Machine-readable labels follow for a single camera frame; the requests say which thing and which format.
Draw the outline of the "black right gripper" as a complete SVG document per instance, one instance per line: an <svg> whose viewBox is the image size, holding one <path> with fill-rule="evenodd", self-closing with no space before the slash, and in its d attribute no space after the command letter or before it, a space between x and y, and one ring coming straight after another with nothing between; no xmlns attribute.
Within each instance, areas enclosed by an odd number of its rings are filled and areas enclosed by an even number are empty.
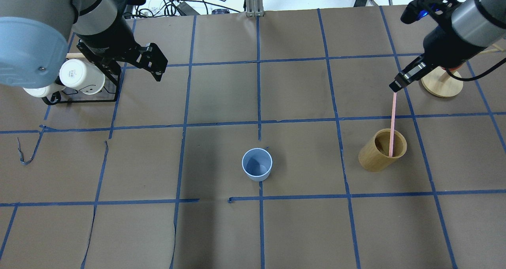
<svg viewBox="0 0 506 269"><path fill-rule="evenodd" d="M481 46L463 39L451 24L437 26L423 39L423 54L397 73L389 88L399 92L428 75L429 70L456 67L480 51Z"/></svg>

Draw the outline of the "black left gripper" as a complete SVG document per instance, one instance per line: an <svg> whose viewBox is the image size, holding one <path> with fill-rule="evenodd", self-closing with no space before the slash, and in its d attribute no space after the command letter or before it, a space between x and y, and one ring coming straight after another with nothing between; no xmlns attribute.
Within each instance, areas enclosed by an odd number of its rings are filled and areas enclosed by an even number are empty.
<svg viewBox="0 0 506 269"><path fill-rule="evenodd" d="M133 64L148 71L156 82L161 82L166 72L168 59L155 43L141 47L135 40L130 26L120 12L112 24L99 33L85 34L75 29L76 35L95 55Z"/></svg>

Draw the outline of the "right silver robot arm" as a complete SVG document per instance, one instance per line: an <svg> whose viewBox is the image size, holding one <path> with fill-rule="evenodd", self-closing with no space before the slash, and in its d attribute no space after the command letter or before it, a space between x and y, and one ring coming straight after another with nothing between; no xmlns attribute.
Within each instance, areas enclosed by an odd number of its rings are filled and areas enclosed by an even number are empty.
<svg viewBox="0 0 506 269"><path fill-rule="evenodd" d="M505 0L413 0L400 17L412 24L425 16L437 23L423 39L423 53L390 84L398 92L440 67L449 72L505 37Z"/></svg>

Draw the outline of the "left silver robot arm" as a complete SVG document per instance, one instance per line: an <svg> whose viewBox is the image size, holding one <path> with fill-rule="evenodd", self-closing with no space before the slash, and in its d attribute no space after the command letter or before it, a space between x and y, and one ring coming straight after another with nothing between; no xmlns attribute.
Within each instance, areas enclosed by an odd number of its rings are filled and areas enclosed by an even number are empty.
<svg viewBox="0 0 506 269"><path fill-rule="evenodd" d="M114 0L1 0L0 81L10 87L41 88L56 81L75 33L87 60L117 75L119 62L152 74L168 60L155 43L142 47Z"/></svg>

